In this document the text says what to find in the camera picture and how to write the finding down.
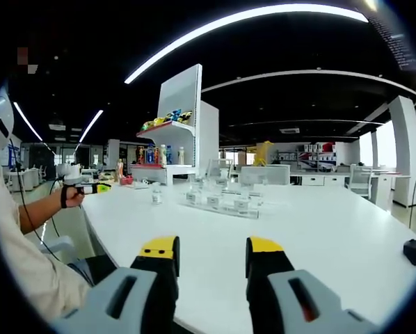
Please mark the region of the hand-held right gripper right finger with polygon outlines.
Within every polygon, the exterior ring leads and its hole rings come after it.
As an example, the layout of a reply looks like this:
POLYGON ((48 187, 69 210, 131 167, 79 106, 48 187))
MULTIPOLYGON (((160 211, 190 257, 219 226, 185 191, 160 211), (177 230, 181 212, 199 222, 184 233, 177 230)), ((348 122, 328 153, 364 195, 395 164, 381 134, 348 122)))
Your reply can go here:
POLYGON ((246 240, 246 299, 254 333, 373 333, 374 325, 343 309, 340 297, 310 272, 295 269, 284 248, 246 240))

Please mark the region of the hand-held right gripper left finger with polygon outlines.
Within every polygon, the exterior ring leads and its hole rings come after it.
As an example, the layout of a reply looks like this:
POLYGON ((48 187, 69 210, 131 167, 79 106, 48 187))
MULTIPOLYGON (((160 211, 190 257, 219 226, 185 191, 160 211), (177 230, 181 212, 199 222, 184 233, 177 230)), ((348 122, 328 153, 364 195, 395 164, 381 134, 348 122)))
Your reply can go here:
POLYGON ((172 333, 179 296, 179 237, 143 245, 88 293, 83 307, 53 322, 56 333, 172 333))

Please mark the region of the person's left hand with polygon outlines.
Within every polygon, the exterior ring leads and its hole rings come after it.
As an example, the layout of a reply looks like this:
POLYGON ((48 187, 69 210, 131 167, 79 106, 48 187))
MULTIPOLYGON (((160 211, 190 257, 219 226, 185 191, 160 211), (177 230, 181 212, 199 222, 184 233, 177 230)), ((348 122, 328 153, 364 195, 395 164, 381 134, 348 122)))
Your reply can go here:
POLYGON ((65 192, 65 206, 67 208, 78 207, 82 204, 85 195, 82 188, 69 186, 65 192))

